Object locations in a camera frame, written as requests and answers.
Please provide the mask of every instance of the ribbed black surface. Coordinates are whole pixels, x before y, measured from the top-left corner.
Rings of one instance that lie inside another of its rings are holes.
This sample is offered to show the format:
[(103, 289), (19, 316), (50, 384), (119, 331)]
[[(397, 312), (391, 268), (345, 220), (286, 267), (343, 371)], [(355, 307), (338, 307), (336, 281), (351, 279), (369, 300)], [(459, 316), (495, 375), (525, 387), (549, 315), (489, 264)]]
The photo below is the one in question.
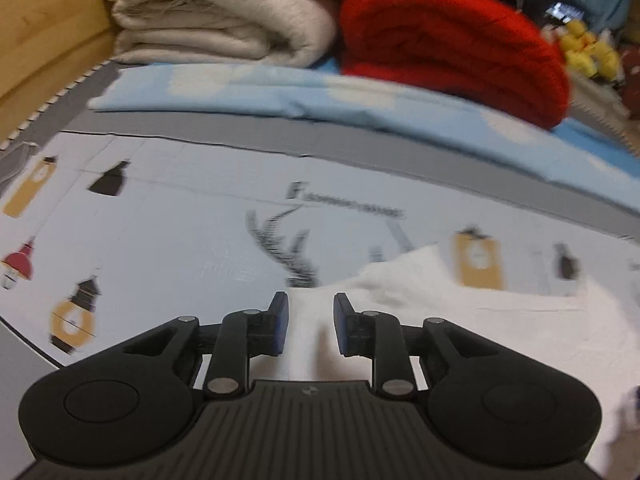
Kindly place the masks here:
[(407, 402), (367, 383), (258, 381), (248, 396), (211, 402), (175, 446), (136, 464), (81, 470), (46, 460), (24, 480), (594, 480), (583, 464), (541, 472), (475, 463), (446, 447)]

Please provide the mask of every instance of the red knit blanket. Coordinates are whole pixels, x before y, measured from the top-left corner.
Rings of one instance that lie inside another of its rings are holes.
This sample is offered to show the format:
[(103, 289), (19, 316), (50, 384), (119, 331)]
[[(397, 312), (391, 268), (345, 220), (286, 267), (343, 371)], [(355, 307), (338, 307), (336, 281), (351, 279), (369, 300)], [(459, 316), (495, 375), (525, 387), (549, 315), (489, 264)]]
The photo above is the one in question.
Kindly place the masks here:
[(344, 0), (342, 72), (455, 94), (551, 128), (570, 86), (557, 49), (497, 0)]

